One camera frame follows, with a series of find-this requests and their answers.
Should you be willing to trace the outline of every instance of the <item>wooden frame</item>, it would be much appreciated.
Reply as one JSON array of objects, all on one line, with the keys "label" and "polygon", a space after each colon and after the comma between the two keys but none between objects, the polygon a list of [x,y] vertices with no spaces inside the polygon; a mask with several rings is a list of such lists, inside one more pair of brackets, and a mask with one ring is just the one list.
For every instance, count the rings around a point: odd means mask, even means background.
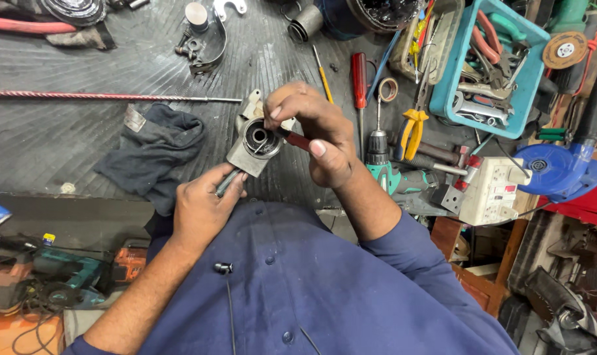
[{"label": "wooden frame", "polygon": [[[482,276],[476,276],[470,271],[452,263],[452,269],[456,273],[456,279],[475,300],[480,307],[490,315],[498,318],[499,307],[502,301],[509,295],[507,290],[507,278],[511,272],[517,251],[522,244],[522,238],[529,221],[525,219],[515,220],[511,236],[508,239],[507,247],[500,263],[498,274],[494,281]],[[430,239],[436,247],[443,252],[445,260],[450,260],[456,240],[460,235],[462,224],[446,217],[437,217]]]}]

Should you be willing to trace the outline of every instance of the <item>red screwdriver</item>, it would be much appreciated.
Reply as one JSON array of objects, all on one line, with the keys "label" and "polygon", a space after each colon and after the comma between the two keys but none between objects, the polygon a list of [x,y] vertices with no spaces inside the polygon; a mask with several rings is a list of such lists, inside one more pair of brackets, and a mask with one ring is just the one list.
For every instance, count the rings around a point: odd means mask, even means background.
[{"label": "red screwdriver", "polygon": [[288,131],[283,127],[278,127],[274,133],[278,133],[279,136],[282,136],[283,138],[285,138],[285,140],[289,144],[291,144],[295,147],[301,148],[302,150],[305,150],[306,152],[309,153],[309,142],[310,142],[309,139],[303,137],[302,135],[300,135],[298,133]]},{"label": "red screwdriver", "polygon": [[366,107],[366,54],[355,53],[351,57],[355,108],[359,111],[359,157],[364,162],[364,108]]}]

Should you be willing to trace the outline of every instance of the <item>yellow handled pliers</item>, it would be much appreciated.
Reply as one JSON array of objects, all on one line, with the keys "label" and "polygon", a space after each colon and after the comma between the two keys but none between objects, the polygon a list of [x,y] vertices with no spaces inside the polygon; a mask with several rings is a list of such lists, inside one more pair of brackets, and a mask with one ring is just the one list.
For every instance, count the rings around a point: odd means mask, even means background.
[{"label": "yellow handled pliers", "polygon": [[[396,160],[404,160],[404,158],[412,160],[417,149],[419,149],[419,143],[423,135],[423,121],[428,119],[428,115],[423,108],[425,106],[425,99],[428,96],[428,68],[430,59],[428,58],[425,70],[423,71],[423,77],[417,87],[414,109],[409,109],[403,113],[405,120],[399,129],[399,136],[397,138],[399,144],[395,149]],[[410,144],[408,145],[407,142],[410,133],[412,133],[412,137],[410,137]]]}]

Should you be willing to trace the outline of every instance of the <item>shirt sleeve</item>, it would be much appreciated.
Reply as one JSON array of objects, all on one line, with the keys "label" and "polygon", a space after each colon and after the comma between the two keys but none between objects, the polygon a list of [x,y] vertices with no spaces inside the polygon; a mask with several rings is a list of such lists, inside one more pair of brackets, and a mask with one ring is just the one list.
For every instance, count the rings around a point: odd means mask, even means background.
[{"label": "shirt sleeve", "polygon": [[84,340],[84,336],[80,335],[75,338],[75,341],[67,347],[62,355],[115,355],[113,352],[97,349]]},{"label": "shirt sleeve", "polygon": [[360,246],[410,278],[485,341],[502,344],[502,353],[518,354],[502,326],[460,285],[450,263],[429,238],[429,231],[403,211],[385,236]]}]

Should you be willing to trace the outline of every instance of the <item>yellow screwdriver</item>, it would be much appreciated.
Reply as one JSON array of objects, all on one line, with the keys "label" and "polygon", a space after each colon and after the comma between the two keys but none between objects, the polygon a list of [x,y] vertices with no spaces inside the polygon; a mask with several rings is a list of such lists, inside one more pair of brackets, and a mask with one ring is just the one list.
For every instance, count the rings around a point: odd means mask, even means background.
[{"label": "yellow screwdriver", "polygon": [[318,58],[318,52],[316,51],[316,46],[311,45],[313,47],[313,53],[316,55],[316,62],[318,63],[318,71],[320,72],[320,78],[322,79],[322,86],[325,86],[325,93],[327,94],[327,100],[334,103],[334,99],[331,97],[331,91],[329,91],[329,84],[327,84],[327,78],[325,77],[325,70],[320,65],[320,59]]}]

